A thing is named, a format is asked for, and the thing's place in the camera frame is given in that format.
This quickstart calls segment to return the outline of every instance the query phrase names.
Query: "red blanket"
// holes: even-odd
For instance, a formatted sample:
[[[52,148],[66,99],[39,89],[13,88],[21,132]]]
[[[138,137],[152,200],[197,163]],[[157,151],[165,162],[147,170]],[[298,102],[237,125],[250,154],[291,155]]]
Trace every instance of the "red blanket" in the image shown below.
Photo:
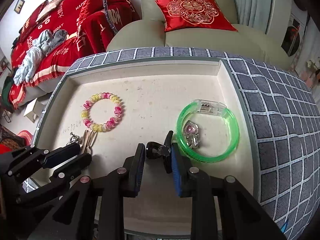
[[[109,27],[103,10],[88,16],[77,26],[83,1],[64,0],[32,30],[25,41],[19,43],[13,50],[11,62],[13,68],[17,68],[22,63],[26,51],[32,46],[32,40],[37,38],[43,30],[49,29],[54,32],[64,29],[69,35],[75,35],[43,59],[30,82],[12,86],[9,99],[15,108],[24,100],[26,86],[34,87],[43,81],[62,76],[78,58],[106,51],[114,33]],[[108,0],[108,10],[117,30],[132,21],[139,20],[130,0]]]

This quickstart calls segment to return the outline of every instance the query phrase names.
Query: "white stool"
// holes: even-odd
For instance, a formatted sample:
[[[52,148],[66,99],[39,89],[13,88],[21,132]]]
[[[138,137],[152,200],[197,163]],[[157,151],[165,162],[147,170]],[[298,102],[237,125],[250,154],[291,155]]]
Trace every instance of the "white stool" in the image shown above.
[[[26,110],[24,111],[24,115],[30,119],[31,122],[35,122],[36,116],[41,116],[41,113],[44,109],[45,105],[41,104],[38,101],[38,98],[31,101],[29,104],[27,104]]]

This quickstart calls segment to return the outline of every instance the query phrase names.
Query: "beaded bracelet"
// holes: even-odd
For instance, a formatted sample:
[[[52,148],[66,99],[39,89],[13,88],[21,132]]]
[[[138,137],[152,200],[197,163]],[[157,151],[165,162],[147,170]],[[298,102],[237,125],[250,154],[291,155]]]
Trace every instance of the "beaded bracelet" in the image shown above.
[[[89,110],[91,106],[101,100],[101,99],[110,99],[112,102],[115,103],[115,111],[114,116],[110,118],[109,121],[107,121],[104,124],[96,124],[89,118]],[[111,130],[116,126],[116,124],[119,122],[119,118],[121,117],[122,109],[120,105],[120,100],[117,96],[111,94],[111,93],[99,93],[95,94],[92,97],[90,97],[83,105],[81,117],[84,125],[91,130],[94,130],[96,132],[105,132],[107,130]]]

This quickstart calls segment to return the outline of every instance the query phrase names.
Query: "screw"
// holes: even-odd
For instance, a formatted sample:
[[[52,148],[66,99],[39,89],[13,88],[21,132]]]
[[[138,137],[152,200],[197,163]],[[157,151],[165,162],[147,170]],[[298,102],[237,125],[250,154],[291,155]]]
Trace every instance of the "screw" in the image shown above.
[[[190,171],[191,173],[198,173],[198,172],[199,172],[199,169],[198,169],[197,167],[191,167],[191,168],[189,169],[189,171]]]
[[[234,182],[236,182],[236,179],[233,176],[227,176],[226,177],[226,181],[229,182],[229,183],[234,183]]]
[[[83,176],[83,177],[81,177],[80,182],[87,183],[89,180],[90,180],[90,178],[88,176]]]
[[[117,169],[117,172],[118,172],[119,174],[124,174],[124,173],[126,173],[126,172],[127,172],[127,169],[126,169],[126,168],[121,167],[121,168]]]

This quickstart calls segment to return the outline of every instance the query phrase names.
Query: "green cloth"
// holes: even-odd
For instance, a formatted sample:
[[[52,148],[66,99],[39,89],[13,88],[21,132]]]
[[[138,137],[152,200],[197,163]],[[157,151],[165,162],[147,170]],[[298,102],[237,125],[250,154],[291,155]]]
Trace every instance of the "green cloth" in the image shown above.
[[[14,112],[14,108],[13,105],[10,103],[9,101],[9,94],[10,94],[10,90],[11,87],[13,85],[13,76],[7,76],[5,81],[4,81],[4,85],[2,88],[2,93],[1,93],[1,106],[9,111],[10,113]]]

